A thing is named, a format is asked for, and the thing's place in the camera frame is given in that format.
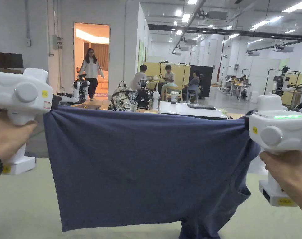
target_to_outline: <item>computer monitor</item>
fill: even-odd
[[[0,52],[0,68],[24,68],[22,54]]]

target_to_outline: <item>person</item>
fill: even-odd
[[[200,85],[201,80],[200,80],[199,76],[200,76],[200,71],[199,70],[195,70],[193,72],[193,79],[188,84],[184,84],[184,88],[182,89],[182,94],[183,94],[183,97],[185,97],[185,99],[186,99],[186,96],[187,96],[187,88],[188,87],[191,87],[193,85],[197,85],[197,86]],[[196,96],[193,96],[191,98],[190,102],[194,103],[195,99],[196,99]]]
[[[228,80],[228,82],[234,82],[235,81],[235,76],[231,76],[231,79]]]
[[[102,78],[104,78],[104,75],[92,48],[88,49],[79,74],[82,75],[84,71],[86,73],[86,80],[89,80],[90,82],[88,87],[88,95],[90,101],[93,101],[98,85],[98,75],[101,75]]]
[[[28,141],[36,126],[36,121],[16,126],[11,123],[6,111],[0,112],[0,160],[3,164],[6,164]]]
[[[174,72],[171,71],[171,69],[172,69],[172,66],[170,66],[170,65],[165,66],[165,70],[166,70],[165,76],[161,76],[161,78],[163,78],[166,83],[174,83],[175,75],[174,75]]]
[[[135,90],[138,90],[140,89],[140,85],[139,85],[139,82],[142,80],[142,79],[145,79],[147,80],[147,75],[145,74],[146,71],[147,71],[148,67],[146,65],[141,65],[140,66],[140,71],[136,73],[133,81],[132,81],[132,89],[135,91]]]
[[[282,189],[302,210],[302,152],[287,151],[282,155],[262,152],[260,159]]]
[[[247,84],[248,83],[248,79],[246,77],[247,76],[244,74],[243,77],[240,79],[240,82]]]

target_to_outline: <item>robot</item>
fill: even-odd
[[[302,151],[302,113],[283,110],[279,95],[259,96],[257,104],[258,111],[249,117],[250,138],[272,154]],[[268,181],[259,182],[259,190],[272,206],[297,206],[270,173]]]
[[[282,96],[285,91],[295,91],[301,88],[301,86],[298,85],[288,85],[290,78],[286,77],[286,75],[289,69],[290,68],[288,68],[287,66],[284,66],[284,68],[282,69],[282,74],[280,76],[274,77],[273,81],[275,81],[275,83],[273,85],[273,95]]]
[[[147,89],[147,81],[141,80],[138,83],[141,89],[135,92],[138,109],[150,109],[153,103],[151,91]]]
[[[79,105],[86,101],[88,97],[88,87],[90,82],[85,80],[84,75],[79,75],[79,79],[73,83],[73,94],[57,93],[62,99],[61,102],[68,103],[69,105]]]
[[[7,109],[11,122],[25,125],[36,114],[52,108],[53,89],[46,83],[45,70],[27,68],[22,75],[0,72],[0,108]],[[26,157],[26,144],[4,165],[3,173],[20,174],[35,167],[36,159]]]

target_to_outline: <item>handheld controller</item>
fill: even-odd
[[[302,151],[302,113],[283,110],[279,95],[261,95],[257,104],[258,111],[249,117],[251,139],[272,154]],[[272,206],[296,206],[270,173],[259,190]]]
[[[25,125],[35,115],[51,110],[53,89],[46,83],[47,77],[47,71],[34,68],[22,75],[0,72],[0,108],[7,110],[13,124]],[[25,148],[26,144],[4,165],[4,173],[15,175],[35,167],[36,159],[24,156]]]

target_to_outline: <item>long black hair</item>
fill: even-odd
[[[89,60],[89,52],[90,51],[93,51],[94,52],[94,55],[93,55],[93,60],[94,60],[94,63],[96,64],[97,62],[97,57],[95,56],[95,51],[92,49],[92,48],[89,48],[88,51],[87,51],[87,54],[85,56],[85,61],[87,62],[87,64],[90,63],[90,60]]]

